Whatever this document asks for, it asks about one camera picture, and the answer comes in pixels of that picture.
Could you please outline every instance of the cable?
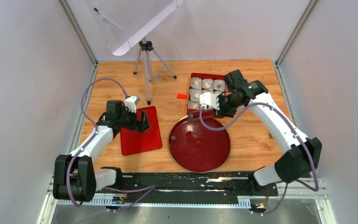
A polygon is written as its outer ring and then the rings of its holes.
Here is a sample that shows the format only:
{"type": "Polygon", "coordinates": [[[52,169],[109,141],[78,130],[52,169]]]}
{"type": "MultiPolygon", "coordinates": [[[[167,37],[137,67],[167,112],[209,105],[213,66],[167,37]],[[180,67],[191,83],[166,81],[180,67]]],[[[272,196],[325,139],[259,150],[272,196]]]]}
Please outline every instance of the cable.
{"type": "MultiPolygon", "coordinates": [[[[95,80],[94,82],[92,82],[87,88],[86,90],[84,91],[83,93],[83,96],[82,96],[82,100],[80,101],[80,109],[82,110],[82,114],[84,115],[85,118],[87,118],[87,120],[89,120],[93,125],[94,125],[94,128],[95,128],[95,132],[93,133],[93,135],[90,137],[90,139],[83,144],[82,148],[83,150],[87,147],[87,145],[95,138],[95,136],[98,134],[98,127],[95,123],[95,121],[93,121],[87,114],[86,112],[84,111],[84,98],[86,97],[89,89],[96,83],[96,82],[99,82],[99,81],[102,81],[102,80],[110,80],[110,81],[113,81],[115,82],[116,84],[118,84],[120,86],[120,88],[123,90],[123,93],[125,95],[125,98],[128,97],[127,95],[127,92],[125,91],[124,87],[118,82],[116,81],[115,79],[113,78],[99,78],[97,80],[95,80]]],[[[78,204],[76,201],[75,201],[75,198],[73,197],[73,194],[72,194],[72,190],[70,188],[70,170],[72,169],[72,165],[73,165],[73,162],[75,161],[76,157],[83,151],[83,150],[79,150],[73,157],[72,159],[70,160],[69,162],[69,165],[68,165],[68,169],[67,169],[67,175],[66,175],[66,185],[67,185],[67,189],[68,189],[68,194],[69,194],[69,198],[70,200],[72,201],[73,205],[76,206],[76,207],[80,207],[82,205],[83,202],[80,202],[80,204],[78,204]]]]}
{"type": "Polygon", "coordinates": [[[269,198],[268,189],[265,189],[265,191],[266,191],[266,194],[267,194],[266,200],[264,202],[260,203],[259,206],[262,206],[262,205],[266,204],[266,207],[267,207],[267,205],[268,205],[268,198],[269,198]]]}
{"type": "MultiPolygon", "coordinates": [[[[129,209],[131,208],[132,206],[134,206],[136,203],[138,203],[140,200],[142,200],[146,195],[148,195],[154,188],[156,188],[156,185],[151,185],[149,187],[146,187],[146,188],[142,188],[142,189],[138,189],[138,190],[118,190],[118,189],[115,189],[115,188],[104,188],[106,190],[112,190],[112,191],[117,191],[117,192],[122,192],[122,193],[135,193],[135,192],[141,192],[141,191],[144,191],[144,190],[147,190],[148,191],[146,193],[144,193],[140,198],[138,198],[136,201],[134,201],[133,203],[131,203],[130,205],[128,205],[127,207],[125,208],[122,208],[122,209],[108,209],[108,210],[101,210],[99,212],[96,212],[90,216],[88,216],[87,218],[84,218],[82,220],[80,220],[79,222],[75,223],[75,224],[80,224],[84,221],[87,221],[89,220],[90,218],[96,216],[96,215],[99,215],[99,214],[102,214],[102,213],[105,213],[107,211],[113,211],[113,212],[118,212],[118,211],[124,211],[126,209],[129,209]]],[[[55,213],[54,213],[54,223],[55,224],[58,224],[57,222],[57,214],[61,211],[61,210],[57,210],[55,213]]]]}
{"type": "MultiPolygon", "coordinates": [[[[315,182],[315,188],[311,187],[310,185],[304,183],[303,181],[301,180],[297,180],[299,183],[303,184],[305,187],[309,188],[310,190],[312,191],[318,191],[319,190],[319,183],[317,181],[317,175],[316,175],[316,169],[315,169],[315,165],[314,165],[314,161],[312,159],[312,156],[311,156],[311,153],[308,149],[308,147],[305,145],[305,143],[303,142],[303,140],[297,135],[297,132],[296,130],[294,129],[294,127],[290,124],[289,120],[285,117],[285,115],[283,115],[279,110],[277,110],[276,108],[274,108],[273,106],[269,105],[269,104],[266,104],[266,103],[261,103],[261,102],[256,102],[256,103],[252,103],[252,104],[249,104],[247,105],[244,109],[242,109],[242,111],[229,123],[227,124],[226,126],[224,127],[210,127],[208,126],[203,118],[202,118],[202,111],[204,110],[204,107],[201,107],[200,109],[200,121],[202,123],[202,125],[206,128],[206,129],[209,129],[211,131],[223,131],[227,128],[229,128],[231,125],[233,125],[233,123],[247,110],[249,109],[250,107],[252,106],[256,106],[256,105],[262,105],[262,106],[266,106],[268,107],[270,110],[273,110],[275,113],[277,113],[281,118],[282,120],[286,123],[286,125],[289,127],[289,129],[291,130],[291,132],[293,133],[294,136],[297,136],[297,140],[299,141],[299,143],[302,145],[302,147],[304,148],[305,150],[305,153],[307,154],[307,157],[308,157],[308,160],[310,161],[310,165],[311,165],[311,171],[312,171],[312,174],[314,176],[314,182],[315,182]]],[[[277,206],[272,209],[271,211],[269,212],[266,212],[266,213],[263,213],[264,215],[268,215],[268,214],[271,214],[273,213],[274,211],[276,211],[282,204],[282,201],[286,195],[286,191],[288,189],[288,184],[286,184],[285,186],[285,190],[282,194],[282,198],[280,199],[279,203],[277,204],[277,206]]]]}

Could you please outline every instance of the small red object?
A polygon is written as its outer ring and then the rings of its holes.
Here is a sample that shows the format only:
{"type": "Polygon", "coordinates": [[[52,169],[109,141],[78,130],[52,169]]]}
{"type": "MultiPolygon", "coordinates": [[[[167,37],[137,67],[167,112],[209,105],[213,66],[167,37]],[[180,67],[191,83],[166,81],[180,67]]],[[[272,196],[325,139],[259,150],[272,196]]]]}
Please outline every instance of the small red object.
{"type": "Polygon", "coordinates": [[[160,127],[158,126],[156,107],[149,106],[137,109],[137,119],[141,118],[142,110],[146,111],[146,117],[150,128],[146,132],[131,131],[122,128],[120,131],[121,153],[123,155],[132,155],[152,150],[161,149],[160,127]]]}
{"type": "Polygon", "coordinates": [[[176,96],[176,98],[178,99],[186,99],[187,95],[186,94],[182,94],[182,93],[178,93],[178,95],[176,96]]]}
{"type": "MultiPolygon", "coordinates": [[[[205,119],[211,127],[223,127],[213,118],[205,119]]],[[[182,167],[197,173],[212,171],[222,165],[230,153],[230,137],[226,130],[206,129],[199,119],[180,120],[168,139],[174,160],[182,167]]]]}

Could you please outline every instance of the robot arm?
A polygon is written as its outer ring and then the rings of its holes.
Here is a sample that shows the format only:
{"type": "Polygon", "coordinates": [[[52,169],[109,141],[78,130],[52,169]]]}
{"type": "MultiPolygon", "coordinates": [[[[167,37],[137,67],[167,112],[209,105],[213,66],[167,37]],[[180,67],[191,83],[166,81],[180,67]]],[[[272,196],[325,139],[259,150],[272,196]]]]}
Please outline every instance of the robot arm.
{"type": "Polygon", "coordinates": [[[69,200],[66,183],[66,173],[69,161],[79,152],[71,168],[70,188],[77,201],[89,202],[96,191],[115,184],[121,170],[114,167],[104,167],[94,173],[93,163],[103,148],[113,141],[121,128],[145,132],[150,124],[146,118],[146,111],[142,111],[141,119],[137,120],[138,96],[130,96],[121,100],[109,100],[106,112],[101,115],[97,124],[98,131],[93,129],[88,138],[68,155],[59,155],[55,160],[53,196],[56,199],[69,200]]]}
{"type": "MultiPolygon", "coordinates": [[[[228,73],[224,76],[224,80],[227,89],[231,92],[229,95],[216,95],[210,92],[200,95],[201,106],[212,107],[213,115],[234,117],[237,107],[253,103],[271,105],[282,113],[268,93],[267,88],[260,81],[256,80],[248,83],[239,70],[228,73]]],[[[283,152],[283,156],[275,164],[263,167],[249,176],[249,180],[253,181],[253,188],[259,189],[270,183],[281,181],[290,183],[309,173],[311,171],[310,162],[305,150],[282,117],[269,107],[263,105],[254,105],[250,110],[265,124],[283,152]]],[[[287,120],[309,149],[314,165],[317,168],[322,149],[321,142],[318,138],[308,138],[289,119],[287,120]]]]}

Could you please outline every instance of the aluminum frame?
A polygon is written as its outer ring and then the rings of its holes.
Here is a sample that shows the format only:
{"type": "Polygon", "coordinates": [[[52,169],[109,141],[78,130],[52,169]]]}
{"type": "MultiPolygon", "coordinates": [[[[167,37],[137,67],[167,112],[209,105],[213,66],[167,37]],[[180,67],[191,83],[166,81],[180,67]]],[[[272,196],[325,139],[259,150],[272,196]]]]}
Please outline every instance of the aluminum frame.
{"type": "MultiPolygon", "coordinates": [[[[92,63],[94,64],[95,68],[94,68],[94,72],[90,78],[90,83],[93,82],[96,78],[96,72],[98,69],[98,61],[95,59],[90,46],[88,45],[87,41],[84,38],[83,33],[81,32],[75,17],[73,16],[69,5],[67,4],[66,0],[58,0],[61,5],[62,8],[64,10],[64,12],[66,13],[68,19],[70,20],[72,26],[74,27],[74,30],[76,32],[76,34],[79,37],[80,42],[82,43],[83,47],[85,48],[90,60],[92,61],[92,63]]],[[[280,69],[280,65],[282,64],[282,62],[284,61],[288,51],[290,50],[291,46],[293,45],[294,41],[296,40],[296,38],[298,37],[299,33],[301,32],[304,24],[306,23],[307,19],[309,18],[309,16],[311,15],[311,13],[313,12],[316,4],[318,3],[318,0],[310,0],[307,8],[305,9],[301,19],[299,20],[298,24],[296,25],[296,28],[294,29],[292,35],[290,36],[290,38],[288,39],[285,47],[283,48],[278,60],[275,63],[275,72],[277,74],[281,89],[282,89],[282,93],[283,96],[285,98],[286,104],[287,104],[287,108],[290,112],[290,116],[293,118],[293,123],[295,123],[295,119],[291,110],[291,105],[290,105],[290,98],[287,95],[286,92],[286,84],[284,81],[284,78],[282,77],[282,71],[280,69]]],[[[89,102],[90,102],[90,95],[91,95],[92,91],[89,91],[88,95],[86,96],[85,99],[85,110],[87,111],[89,102]]],[[[74,134],[74,137],[72,139],[72,143],[71,143],[71,148],[74,148],[75,145],[79,144],[80,141],[80,136],[82,133],[82,129],[83,129],[83,124],[84,124],[84,116],[81,114],[79,116],[79,120],[76,126],[76,131],[74,134]]],[[[301,178],[301,180],[312,184],[313,182],[313,178],[301,178]]],[[[49,190],[46,194],[46,198],[45,201],[43,203],[43,207],[41,209],[39,218],[38,218],[38,224],[50,224],[55,212],[55,207],[57,204],[62,204],[61,202],[59,202],[59,200],[56,200],[53,198],[52,196],[52,192],[51,192],[51,188],[52,188],[52,181],[50,183],[50,187],[49,190]]],[[[320,186],[320,190],[318,192],[313,192],[310,191],[309,189],[307,189],[305,186],[301,185],[300,183],[297,182],[293,182],[291,184],[289,184],[288,186],[288,190],[287,190],[287,194],[285,196],[285,199],[308,199],[308,200],[315,200],[315,203],[318,207],[318,213],[319,213],[319,217],[321,219],[321,222],[323,224],[336,224],[336,220],[334,217],[334,214],[332,212],[332,208],[331,208],[331,204],[330,204],[330,200],[329,197],[327,195],[327,191],[326,188],[324,186],[324,182],[322,179],[318,179],[319,181],[319,186],[320,186]]],[[[277,197],[271,197],[271,198],[276,198],[279,199],[280,195],[282,195],[282,192],[284,190],[285,184],[284,183],[279,183],[277,184],[278,187],[278,193],[279,196],[277,197]]],[[[93,200],[93,203],[90,203],[90,205],[105,205],[105,200],[101,200],[100,198],[106,199],[106,198],[110,198],[112,196],[119,196],[121,194],[116,194],[116,193],[110,193],[110,194],[96,194],[96,200],[93,200]]],[[[241,203],[242,202],[247,202],[248,200],[253,200],[253,199],[261,199],[264,197],[260,197],[260,196],[240,196],[238,197],[239,202],[238,205],[224,205],[224,208],[241,208],[241,203]]],[[[210,207],[213,208],[215,206],[210,206],[210,205],[202,205],[202,204],[197,204],[197,205],[190,205],[190,204],[149,204],[149,203],[140,203],[138,206],[146,206],[146,207],[210,207]]]]}

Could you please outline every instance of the wooden table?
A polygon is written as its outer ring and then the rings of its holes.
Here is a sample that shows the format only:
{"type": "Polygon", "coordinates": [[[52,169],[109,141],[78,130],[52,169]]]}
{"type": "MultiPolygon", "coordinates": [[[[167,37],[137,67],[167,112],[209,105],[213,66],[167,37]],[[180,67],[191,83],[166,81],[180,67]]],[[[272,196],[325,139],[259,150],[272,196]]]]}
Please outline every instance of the wooden table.
{"type": "MultiPolygon", "coordinates": [[[[151,105],[156,106],[163,148],[141,154],[123,156],[118,135],[101,152],[94,163],[94,169],[103,166],[119,167],[126,172],[158,172],[185,171],[172,158],[168,148],[168,135],[172,127],[186,116],[187,100],[177,99],[178,93],[188,93],[190,74],[192,72],[225,75],[235,69],[240,69],[249,81],[260,80],[273,96],[280,109],[288,114],[282,96],[273,64],[270,60],[191,60],[168,61],[172,70],[178,76],[173,79],[165,69],[160,78],[150,83],[151,105]]],[[[135,62],[106,62],[100,63],[96,78],[111,77],[120,82],[129,95],[140,96],[138,108],[147,107],[145,73],[140,66],[138,74],[133,75],[135,62]]],[[[161,68],[161,62],[152,62],[153,71],[161,68]]],[[[106,101],[110,99],[124,100],[121,89],[111,81],[101,81],[95,84],[91,94],[87,114],[98,120],[106,109],[106,101]]],[[[231,118],[220,119],[227,124],[231,118]]],[[[92,131],[92,124],[85,121],[81,142],[92,131]]],[[[261,166],[274,163],[282,155],[275,139],[270,139],[269,131],[264,124],[251,112],[246,111],[237,122],[228,129],[231,139],[231,151],[226,162],[219,171],[255,170],[261,166]]]]}

